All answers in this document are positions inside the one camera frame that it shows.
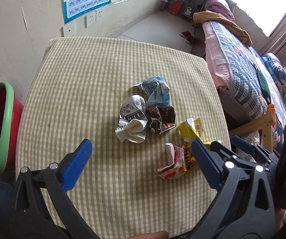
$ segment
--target electrical outlet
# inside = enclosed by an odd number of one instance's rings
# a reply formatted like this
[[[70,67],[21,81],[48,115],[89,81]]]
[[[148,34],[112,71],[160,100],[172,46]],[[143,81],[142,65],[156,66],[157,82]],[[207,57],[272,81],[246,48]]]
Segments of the electrical outlet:
[[[85,28],[89,27],[96,22],[96,11],[89,13],[85,16]]]
[[[104,10],[103,8],[99,8],[97,11],[96,11],[96,21],[102,19],[104,16]]]
[[[75,35],[75,33],[76,33],[75,21],[65,24],[62,27],[63,37],[72,37],[73,35]]]

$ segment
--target checkered tablecloth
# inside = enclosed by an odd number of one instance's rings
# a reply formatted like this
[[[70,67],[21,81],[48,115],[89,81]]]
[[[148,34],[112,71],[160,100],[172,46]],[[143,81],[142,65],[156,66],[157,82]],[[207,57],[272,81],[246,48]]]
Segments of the checkered tablecloth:
[[[179,179],[163,180],[165,143],[182,145],[177,128],[147,132],[141,144],[121,143],[116,135],[123,100],[140,94],[132,85],[163,76],[170,90],[176,124],[200,117],[204,140],[221,139],[230,148],[219,97],[199,57],[174,49],[120,39],[69,37],[46,48],[21,117],[16,173],[60,162],[87,138],[93,155],[68,196],[90,227],[105,239],[167,230],[170,236],[191,230],[216,191],[199,168]],[[61,224],[50,198],[49,211]]]

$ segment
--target tile floor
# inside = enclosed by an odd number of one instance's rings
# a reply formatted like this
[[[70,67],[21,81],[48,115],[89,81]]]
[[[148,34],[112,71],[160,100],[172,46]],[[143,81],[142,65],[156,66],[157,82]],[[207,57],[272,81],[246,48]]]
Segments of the tile floor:
[[[128,29],[118,38],[136,40],[190,53],[192,45],[186,43],[180,35],[186,30],[191,33],[194,32],[194,27],[190,21],[165,11],[158,11]]]

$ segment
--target human hand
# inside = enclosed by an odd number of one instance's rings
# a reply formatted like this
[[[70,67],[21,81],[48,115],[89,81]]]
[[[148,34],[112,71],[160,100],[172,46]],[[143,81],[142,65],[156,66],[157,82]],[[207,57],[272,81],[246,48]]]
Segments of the human hand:
[[[157,233],[136,235],[129,239],[168,239],[168,236],[169,236],[168,232],[160,231]]]

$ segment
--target dark blue jeans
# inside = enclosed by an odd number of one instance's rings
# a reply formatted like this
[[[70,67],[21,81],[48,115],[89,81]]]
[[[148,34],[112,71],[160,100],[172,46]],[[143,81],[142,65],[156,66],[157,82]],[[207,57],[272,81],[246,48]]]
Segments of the dark blue jeans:
[[[11,184],[0,181],[0,222],[5,227],[9,225],[13,192]]]

